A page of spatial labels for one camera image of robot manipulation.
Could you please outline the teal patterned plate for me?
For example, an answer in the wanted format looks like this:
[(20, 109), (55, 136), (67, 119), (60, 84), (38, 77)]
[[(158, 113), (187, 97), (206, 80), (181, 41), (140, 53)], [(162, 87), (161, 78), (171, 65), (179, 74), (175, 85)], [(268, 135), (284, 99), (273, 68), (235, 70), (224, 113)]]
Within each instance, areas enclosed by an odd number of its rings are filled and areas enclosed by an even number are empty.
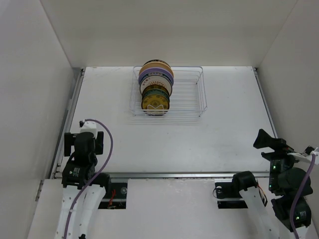
[(150, 96), (150, 95), (159, 95), (159, 96), (163, 96), (163, 97), (169, 98), (169, 95), (165, 91), (160, 90), (160, 89), (148, 90), (148, 91), (146, 91), (145, 93), (142, 94), (142, 98), (145, 98), (145, 97)]

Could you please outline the white orange sunburst plate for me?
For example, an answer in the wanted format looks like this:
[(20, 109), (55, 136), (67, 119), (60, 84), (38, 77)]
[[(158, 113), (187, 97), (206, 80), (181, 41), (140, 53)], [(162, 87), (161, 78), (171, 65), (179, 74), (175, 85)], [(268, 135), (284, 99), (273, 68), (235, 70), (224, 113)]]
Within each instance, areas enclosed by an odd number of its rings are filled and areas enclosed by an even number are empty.
[(142, 80), (140, 84), (140, 93), (142, 94), (146, 87), (150, 85), (160, 85), (165, 87), (169, 96), (172, 94), (172, 85), (169, 80), (162, 76), (149, 76)]

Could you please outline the yellow patterned plate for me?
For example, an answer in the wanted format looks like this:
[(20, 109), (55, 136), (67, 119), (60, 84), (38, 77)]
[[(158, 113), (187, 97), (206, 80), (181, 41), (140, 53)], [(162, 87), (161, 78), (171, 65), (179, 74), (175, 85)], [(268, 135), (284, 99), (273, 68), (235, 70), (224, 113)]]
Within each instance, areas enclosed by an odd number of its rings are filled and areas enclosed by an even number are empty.
[(153, 89), (158, 89), (158, 90), (164, 91), (166, 94), (168, 94), (168, 95), (170, 96), (169, 91), (168, 91), (164, 86), (156, 85), (156, 84), (155, 84), (155, 85), (149, 85), (149, 86), (147, 86), (147, 87), (143, 90), (142, 95), (145, 94), (147, 91), (153, 90)]
[(169, 101), (161, 95), (149, 95), (143, 98), (141, 108), (149, 116), (163, 116), (169, 108)]

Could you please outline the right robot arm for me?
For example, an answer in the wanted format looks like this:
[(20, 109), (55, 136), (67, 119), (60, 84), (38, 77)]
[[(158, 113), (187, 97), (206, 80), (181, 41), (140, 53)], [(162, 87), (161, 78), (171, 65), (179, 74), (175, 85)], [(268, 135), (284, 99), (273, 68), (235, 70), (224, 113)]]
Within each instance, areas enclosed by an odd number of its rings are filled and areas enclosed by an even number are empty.
[(311, 225), (312, 212), (305, 196), (313, 193), (310, 173), (319, 163), (319, 149), (308, 146), (303, 153), (295, 152), (282, 138), (271, 137), (263, 129), (258, 131), (254, 148), (270, 148), (261, 155), (270, 163), (268, 189), (276, 198), (272, 209), (286, 233), (271, 220), (265, 201), (261, 199), (261, 187), (250, 171), (233, 176), (231, 191), (241, 196), (262, 239), (304, 239)]

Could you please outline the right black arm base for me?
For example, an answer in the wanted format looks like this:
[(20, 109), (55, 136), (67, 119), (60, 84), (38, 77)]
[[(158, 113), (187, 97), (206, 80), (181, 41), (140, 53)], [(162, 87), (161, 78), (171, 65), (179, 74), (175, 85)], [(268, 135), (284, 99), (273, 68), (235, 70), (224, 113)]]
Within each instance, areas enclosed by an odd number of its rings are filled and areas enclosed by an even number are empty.
[(215, 182), (213, 190), (219, 209), (247, 209), (244, 199), (233, 188), (232, 182)]

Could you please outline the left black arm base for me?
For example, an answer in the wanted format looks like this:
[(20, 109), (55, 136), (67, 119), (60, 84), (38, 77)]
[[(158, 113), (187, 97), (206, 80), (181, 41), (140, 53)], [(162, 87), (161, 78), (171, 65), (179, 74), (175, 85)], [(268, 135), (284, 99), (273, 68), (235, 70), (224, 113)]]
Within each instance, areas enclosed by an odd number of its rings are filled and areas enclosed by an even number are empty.
[(111, 183), (98, 209), (126, 209), (128, 184), (127, 182)]

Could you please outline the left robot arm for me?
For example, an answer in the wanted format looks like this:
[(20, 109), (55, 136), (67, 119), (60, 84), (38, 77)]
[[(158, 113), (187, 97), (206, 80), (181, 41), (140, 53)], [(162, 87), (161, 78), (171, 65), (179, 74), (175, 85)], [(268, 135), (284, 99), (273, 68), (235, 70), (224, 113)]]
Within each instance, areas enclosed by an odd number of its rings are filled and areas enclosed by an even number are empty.
[(103, 154), (104, 133), (83, 131), (64, 135), (62, 205), (56, 239), (88, 239), (98, 207), (110, 195), (109, 175), (97, 173), (97, 156)]

